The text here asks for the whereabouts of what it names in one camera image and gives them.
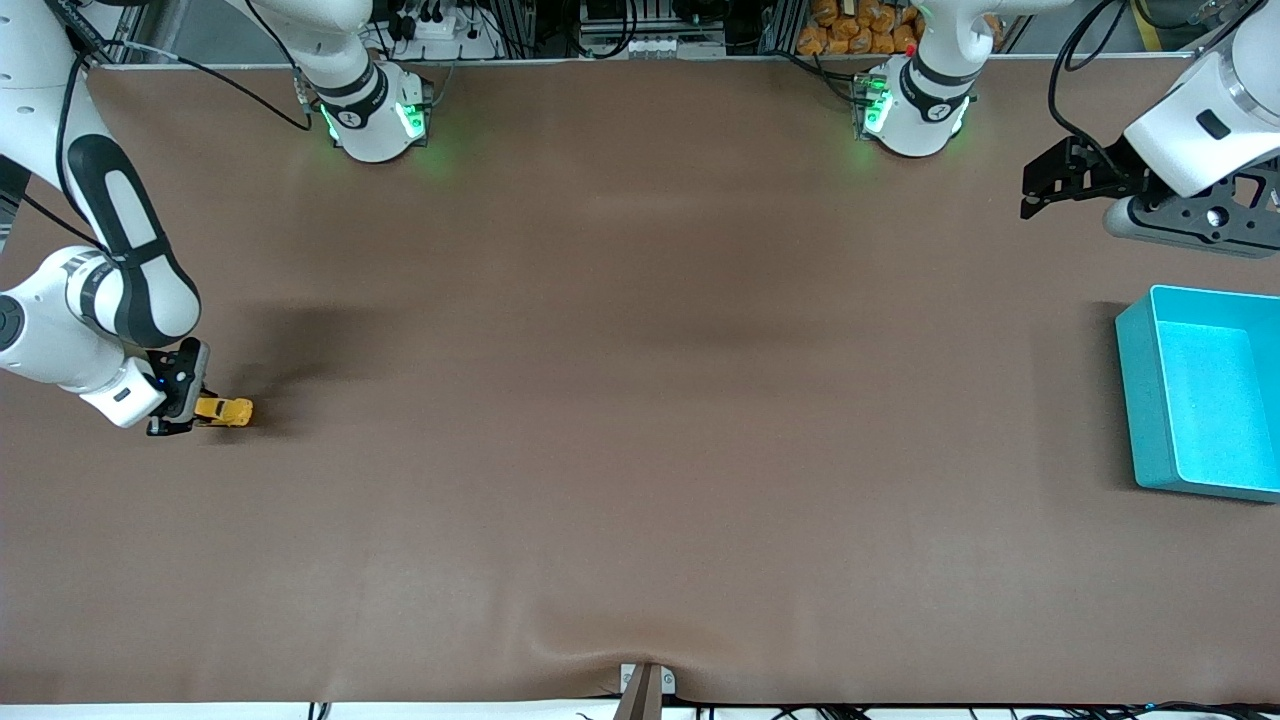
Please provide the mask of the yellow toy beetle car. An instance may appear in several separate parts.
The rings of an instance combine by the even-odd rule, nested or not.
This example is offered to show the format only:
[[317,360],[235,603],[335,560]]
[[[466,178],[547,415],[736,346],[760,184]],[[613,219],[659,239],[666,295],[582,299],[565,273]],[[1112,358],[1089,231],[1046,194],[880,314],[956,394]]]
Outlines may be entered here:
[[242,428],[253,416],[253,402],[250,398],[223,398],[202,396],[195,406],[195,418],[202,427]]

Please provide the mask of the teal plastic storage bin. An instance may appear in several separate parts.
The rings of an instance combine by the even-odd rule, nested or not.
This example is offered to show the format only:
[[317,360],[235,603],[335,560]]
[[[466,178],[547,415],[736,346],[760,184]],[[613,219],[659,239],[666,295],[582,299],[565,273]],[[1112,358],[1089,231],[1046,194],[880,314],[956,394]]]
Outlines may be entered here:
[[1115,327],[1137,483],[1280,503],[1280,296],[1157,284]]

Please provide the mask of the bag of orange items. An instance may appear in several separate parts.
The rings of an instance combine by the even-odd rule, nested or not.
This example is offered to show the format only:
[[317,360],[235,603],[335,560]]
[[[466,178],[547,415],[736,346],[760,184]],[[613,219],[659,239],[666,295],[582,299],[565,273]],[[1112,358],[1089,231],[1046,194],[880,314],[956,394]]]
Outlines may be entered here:
[[794,51],[800,56],[911,54],[927,28],[911,0],[809,0]]

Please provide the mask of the white terminal block row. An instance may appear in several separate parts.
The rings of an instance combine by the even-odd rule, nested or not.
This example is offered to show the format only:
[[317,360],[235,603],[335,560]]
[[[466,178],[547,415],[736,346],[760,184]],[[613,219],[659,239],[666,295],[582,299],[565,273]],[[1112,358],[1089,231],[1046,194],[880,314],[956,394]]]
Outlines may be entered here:
[[[579,45],[593,56],[604,56],[614,51],[627,38],[620,29],[603,32],[579,32]],[[723,42],[723,35],[713,33],[657,33],[637,32],[627,41],[625,50],[614,59],[627,60],[701,60],[728,56],[730,47]]]

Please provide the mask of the white power strip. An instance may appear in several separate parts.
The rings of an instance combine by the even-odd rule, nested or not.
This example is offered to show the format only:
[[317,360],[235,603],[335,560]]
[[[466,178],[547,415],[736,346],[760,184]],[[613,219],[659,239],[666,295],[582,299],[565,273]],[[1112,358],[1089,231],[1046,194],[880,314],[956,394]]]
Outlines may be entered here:
[[399,61],[494,60],[507,58],[490,12],[471,4],[429,0],[403,6],[378,36]]

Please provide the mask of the brown table mat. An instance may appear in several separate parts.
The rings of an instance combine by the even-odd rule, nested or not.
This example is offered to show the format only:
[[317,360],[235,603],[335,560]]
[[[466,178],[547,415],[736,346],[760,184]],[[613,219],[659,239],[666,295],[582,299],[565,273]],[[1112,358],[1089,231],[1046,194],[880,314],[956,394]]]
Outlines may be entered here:
[[364,165],[191,70],[90,87],[256,423],[0,373],[0,703],[1280,702],[1280,509],[1140,489],[1114,319],[1280,260],[1020,220],[991,63],[904,160],[782,61],[462,67]]

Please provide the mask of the aluminium frame post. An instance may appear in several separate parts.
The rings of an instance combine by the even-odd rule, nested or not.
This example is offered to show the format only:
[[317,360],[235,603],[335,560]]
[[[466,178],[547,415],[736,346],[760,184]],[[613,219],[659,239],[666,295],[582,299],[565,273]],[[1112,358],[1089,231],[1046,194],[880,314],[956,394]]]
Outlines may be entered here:
[[177,64],[180,24],[193,0],[76,0],[81,15],[106,41],[93,64]]

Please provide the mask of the grey metal table edge rail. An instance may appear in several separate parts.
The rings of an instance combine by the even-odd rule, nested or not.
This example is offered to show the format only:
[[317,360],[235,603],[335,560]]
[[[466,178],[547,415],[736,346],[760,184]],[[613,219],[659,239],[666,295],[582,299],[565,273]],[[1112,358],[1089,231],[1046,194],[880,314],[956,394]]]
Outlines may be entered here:
[[[888,59],[883,55],[854,55],[854,56],[820,56],[824,67],[873,67],[881,61]],[[989,58],[987,61],[988,67],[992,67],[996,61],[1052,61],[1055,59],[1053,54],[998,54]],[[1189,64],[1192,60],[1197,59],[1194,53],[1103,53],[1100,54],[1096,60],[1169,60],[1181,64]],[[691,63],[758,63],[758,61],[782,61],[781,56],[721,56],[721,58],[694,58],[684,59],[684,61]],[[593,60],[584,58],[552,58],[552,59],[486,59],[486,60],[425,60],[425,61],[399,61],[402,65],[412,68],[434,68],[434,67],[451,67],[457,64],[458,67],[481,67],[481,68],[502,68],[502,67],[517,67],[517,68],[532,68],[532,67],[553,67],[558,64],[591,64]],[[168,63],[97,63],[91,61],[91,68],[106,68],[109,70],[192,70],[192,67],[184,65],[179,61]],[[288,72],[289,67],[284,61],[278,63],[206,63],[206,67],[220,72],[232,70],[284,70]]]

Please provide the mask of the metal table clamp bracket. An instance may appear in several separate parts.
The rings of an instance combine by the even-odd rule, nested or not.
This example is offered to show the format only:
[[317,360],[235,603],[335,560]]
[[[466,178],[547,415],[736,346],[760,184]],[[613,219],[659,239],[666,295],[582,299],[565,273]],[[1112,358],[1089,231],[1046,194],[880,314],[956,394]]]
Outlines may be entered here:
[[666,698],[676,694],[675,670],[652,662],[620,666],[620,702],[612,720],[662,720]]

